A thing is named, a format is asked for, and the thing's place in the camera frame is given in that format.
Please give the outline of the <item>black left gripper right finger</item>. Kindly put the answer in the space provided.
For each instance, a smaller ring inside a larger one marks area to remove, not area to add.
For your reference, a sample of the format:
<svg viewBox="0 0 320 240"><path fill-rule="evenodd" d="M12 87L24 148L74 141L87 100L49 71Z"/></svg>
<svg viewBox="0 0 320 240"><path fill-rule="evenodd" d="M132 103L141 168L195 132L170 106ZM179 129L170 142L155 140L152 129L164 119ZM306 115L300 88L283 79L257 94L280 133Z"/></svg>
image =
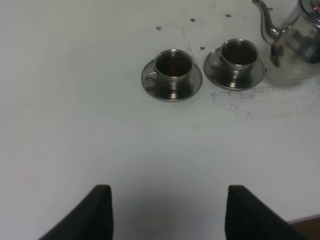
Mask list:
<svg viewBox="0 0 320 240"><path fill-rule="evenodd" d="M227 240L305 240L243 185L228 187L224 223Z"/></svg>

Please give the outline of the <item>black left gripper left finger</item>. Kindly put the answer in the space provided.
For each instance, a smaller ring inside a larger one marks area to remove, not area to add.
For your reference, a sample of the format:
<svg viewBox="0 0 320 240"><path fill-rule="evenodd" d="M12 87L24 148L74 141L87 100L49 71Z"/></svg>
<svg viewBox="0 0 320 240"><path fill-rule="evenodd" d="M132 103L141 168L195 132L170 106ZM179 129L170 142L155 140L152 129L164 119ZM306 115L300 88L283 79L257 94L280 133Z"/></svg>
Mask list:
<svg viewBox="0 0 320 240"><path fill-rule="evenodd" d="M113 204L109 185L96 185L42 240L112 240Z"/></svg>

